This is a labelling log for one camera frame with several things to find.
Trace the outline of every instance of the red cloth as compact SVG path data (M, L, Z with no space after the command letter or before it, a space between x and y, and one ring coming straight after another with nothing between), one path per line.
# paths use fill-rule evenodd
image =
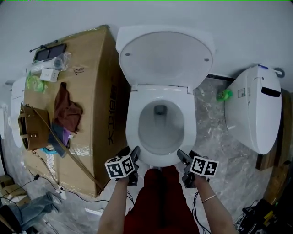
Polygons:
M69 99L66 83L62 82L55 98L55 112L53 123L76 132L81 120L82 109Z
M199 234L174 166L146 172L144 187L125 217L124 234L144 233Z

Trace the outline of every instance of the jeans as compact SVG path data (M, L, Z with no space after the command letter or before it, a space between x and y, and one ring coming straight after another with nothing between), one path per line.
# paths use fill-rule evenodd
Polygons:
M56 209L53 205L53 197L50 192L19 207L22 215L15 204L9 205L9 208L17 218L22 231L27 230L39 222L46 213L50 213L53 209Z

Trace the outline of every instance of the blue cloth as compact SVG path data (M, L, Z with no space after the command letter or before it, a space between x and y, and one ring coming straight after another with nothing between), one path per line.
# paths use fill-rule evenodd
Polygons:
M51 128L52 128L52 131L55 133L55 135L59 138L59 140L61 142L64 142L63 141L64 128L55 123L52 123ZM66 155L65 150L62 149L62 147L59 145L58 141L55 139L52 133L50 133L49 135L48 143L50 143L54 147L54 149L57 151L57 153L60 155L61 158L65 157Z
M48 154L48 155L57 154L56 150L49 150L47 148L41 148L41 151L43 151L45 154Z
M44 196L33 199L30 203L26 203L19 207L22 217L19 209L14 204L9 205L9 208L17 218L22 231L27 230L35 223L41 221L46 213L51 213L54 209L58 211L53 205L52 196L53 195L50 192L47 192Z

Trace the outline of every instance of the bag strap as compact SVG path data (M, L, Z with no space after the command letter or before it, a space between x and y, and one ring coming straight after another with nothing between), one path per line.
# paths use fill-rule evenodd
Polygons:
M26 138L29 138L29 135L28 135L28 134L24 134L24 135L20 135L20 137L21 137L22 139L26 139Z
M23 136L23 131L22 131L22 122L21 122L21 116L19 115L19 117L18 117L18 120L17 120L17 122L18 122L18 126L19 126L19 133L20 133L20 136L22 137Z
M22 114L20 114L20 115L19 115L19 117L18 117L18 118L24 118L24 117L27 117L27 114L25 114L25 113L22 113Z
M47 124L47 122L43 119L43 117L37 112L35 108L33 110L39 115L39 117L43 120L43 122L46 124L46 126L50 129L50 132L56 139L56 141L59 143L61 148L72 158L72 160L80 167L80 169L90 178L97 186L99 186L100 189L104 190L103 186L100 182L98 182L95 177L92 176L91 172L75 157L73 154L67 149L67 147L63 144L63 142L60 141L60 139L55 135L55 133L52 131L50 126Z

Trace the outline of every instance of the bracelet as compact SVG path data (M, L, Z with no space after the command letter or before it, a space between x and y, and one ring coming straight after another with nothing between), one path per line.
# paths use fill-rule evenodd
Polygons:
M213 198L213 197L216 197L216 194L215 194L214 196L209 197L208 199L204 200L204 201L201 202L201 203L204 203L204 202L206 202L207 200L210 200L210 199Z

